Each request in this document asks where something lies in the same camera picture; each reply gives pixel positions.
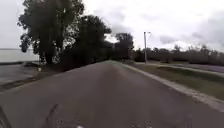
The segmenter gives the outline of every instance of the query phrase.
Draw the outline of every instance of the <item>distant trees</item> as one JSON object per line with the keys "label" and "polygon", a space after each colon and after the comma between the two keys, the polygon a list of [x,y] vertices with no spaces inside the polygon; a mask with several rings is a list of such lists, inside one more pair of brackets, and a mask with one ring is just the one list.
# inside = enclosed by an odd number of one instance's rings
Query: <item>distant trees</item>
{"label": "distant trees", "polygon": [[118,33],[116,34],[118,40],[115,43],[115,58],[117,59],[131,59],[133,46],[133,37],[130,33]]}
{"label": "distant trees", "polygon": [[[179,46],[175,46],[173,50],[147,48],[147,58],[169,63],[170,61],[184,61],[192,64],[209,64],[209,65],[224,65],[224,53],[209,50],[207,46],[202,45],[201,48],[189,47],[186,51],[181,51]],[[144,50],[135,51],[135,60],[142,58]]]}

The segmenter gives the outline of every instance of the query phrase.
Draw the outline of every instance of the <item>tree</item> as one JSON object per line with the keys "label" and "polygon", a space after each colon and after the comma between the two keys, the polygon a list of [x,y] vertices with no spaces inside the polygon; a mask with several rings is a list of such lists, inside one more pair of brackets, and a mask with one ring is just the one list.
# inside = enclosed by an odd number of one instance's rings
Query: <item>tree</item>
{"label": "tree", "polygon": [[65,35],[76,26],[84,11],[81,0],[25,0],[24,14],[20,15],[18,25],[25,33],[21,36],[23,52],[33,46],[48,64],[52,64],[55,52],[63,49]]}
{"label": "tree", "polygon": [[132,35],[130,33],[118,33],[116,38],[118,43],[116,43],[115,49],[119,58],[130,59],[132,49],[134,48]]}
{"label": "tree", "polygon": [[81,17],[77,30],[77,34],[73,36],[75,43],[66,49],[66,53],[61,54],[62,65],[71,62],[71,65],[64,66],[65,68],[71,69],[109,58],[112,44],[105,41],[105,34],[111,33],[111,30],[99,17],[93,15]]}
{"label": "tree", "polygon": [[134,58],[134,60],[136,62],[144,62],[145,61],[144,57],[145,57],[144,53],[143,53],[143,51],[141,51],[141,49],[138,49],[138,50],[135,51],[135,58]]}

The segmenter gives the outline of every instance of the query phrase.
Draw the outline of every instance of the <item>utility pole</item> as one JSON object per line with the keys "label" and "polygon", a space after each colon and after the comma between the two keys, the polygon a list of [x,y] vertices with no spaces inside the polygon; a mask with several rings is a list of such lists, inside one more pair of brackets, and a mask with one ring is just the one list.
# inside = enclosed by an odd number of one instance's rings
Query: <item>utility pole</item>
{"label": "utility pole", "polygon": [[146,52],[146,34],[151,32],[144,32],[144,42],[145,42],[145,63],[147,63],[147,52]]}

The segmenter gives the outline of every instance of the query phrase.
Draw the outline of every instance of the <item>cloudy sky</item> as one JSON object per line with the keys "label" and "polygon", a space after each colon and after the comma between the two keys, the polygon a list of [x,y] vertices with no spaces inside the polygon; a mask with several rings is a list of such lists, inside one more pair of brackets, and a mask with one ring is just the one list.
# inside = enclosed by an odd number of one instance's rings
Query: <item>cloudy sky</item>
{"label": "cloudy sky", "polygon": [[[0,1],[0,48],[18,48],[21,30],[16,26],[23,0]],[[183,48],[206,44],[224,51],[222,0],[83,0],[86,13],[100,16],[113,30],[130,32],[135,47]]]}

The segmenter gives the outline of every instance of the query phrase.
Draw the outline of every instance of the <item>treeline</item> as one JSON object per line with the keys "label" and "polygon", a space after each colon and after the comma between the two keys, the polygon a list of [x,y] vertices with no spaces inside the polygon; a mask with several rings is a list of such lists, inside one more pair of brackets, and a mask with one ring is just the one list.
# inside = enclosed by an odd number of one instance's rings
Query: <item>treeline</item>
{"label": "treeline", "polygon": [[168,49],[138,49],[135,51],[134,60],[144,62],[144,52],[147,52],[148,60],[161,61],[170,63],[172,61],[183,61],[190,64],[206,64],[224,66],[224,53],[208,49],[205,45],[201,48],[189,47],[186,51],[181,51],[179,46],[175,46],[173,50]]}
{"label": "treeline", "polygon": [[18,25],[21,50],[32,46],[42,62],[70,70],[107,59],[130,59],[133,37],[118,33],[117,43],[106,41],[111,29],[97,16],[84,15],[81,0],[25,0]]}

